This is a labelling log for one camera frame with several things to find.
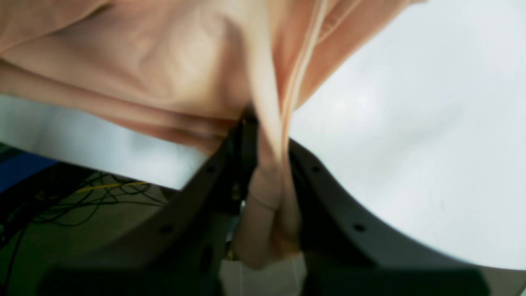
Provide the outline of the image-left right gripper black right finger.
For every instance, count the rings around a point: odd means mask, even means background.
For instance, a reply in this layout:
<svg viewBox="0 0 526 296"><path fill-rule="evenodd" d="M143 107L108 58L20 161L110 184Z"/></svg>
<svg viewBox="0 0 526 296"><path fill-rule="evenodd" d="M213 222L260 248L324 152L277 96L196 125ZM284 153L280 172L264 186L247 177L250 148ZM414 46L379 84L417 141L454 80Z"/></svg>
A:
<svg viewBox="0 0 526 296"><path fill-rule="evenodd" d="M488 296L479 268L387 225L350 195L314 154L291 140L300 206L303 296Z"/></svg>

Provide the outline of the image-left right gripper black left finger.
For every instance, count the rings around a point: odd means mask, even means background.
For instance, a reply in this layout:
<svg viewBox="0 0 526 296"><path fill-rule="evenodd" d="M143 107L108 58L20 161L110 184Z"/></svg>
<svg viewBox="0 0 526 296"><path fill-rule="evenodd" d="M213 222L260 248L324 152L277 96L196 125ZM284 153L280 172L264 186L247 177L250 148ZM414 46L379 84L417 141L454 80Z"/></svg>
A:
<svg viewBox="0 0 526 296"><path fill-rule="evenodd" d="M220 296L231 223L257 164L258 121L244 112L220 149L152 217L45 273L41 296Z"/></svg>

